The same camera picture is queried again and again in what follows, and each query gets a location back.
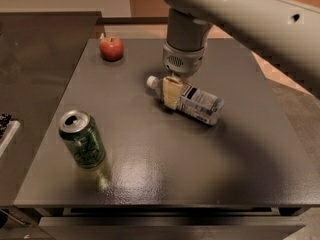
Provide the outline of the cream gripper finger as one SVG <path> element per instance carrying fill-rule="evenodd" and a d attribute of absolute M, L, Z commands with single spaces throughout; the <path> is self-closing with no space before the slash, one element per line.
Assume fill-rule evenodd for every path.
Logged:
<path fill-rule="evenodd" d="M 183 89 L 183 82 L 173 77 L 165 77 L 162 83 L 163 101 L 168 108 L 175 110 Z"/>

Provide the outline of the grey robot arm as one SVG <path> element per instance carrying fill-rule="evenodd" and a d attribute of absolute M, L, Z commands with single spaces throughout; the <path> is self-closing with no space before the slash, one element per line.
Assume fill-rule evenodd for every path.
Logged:
<path fill-rule="evenodd" d="M 189 78 L 207 36 L 221 28 L 298 84 L 320 95 L 320 10 L 293 0 L 164 0 L 170 6 L 163 63 Z"/>

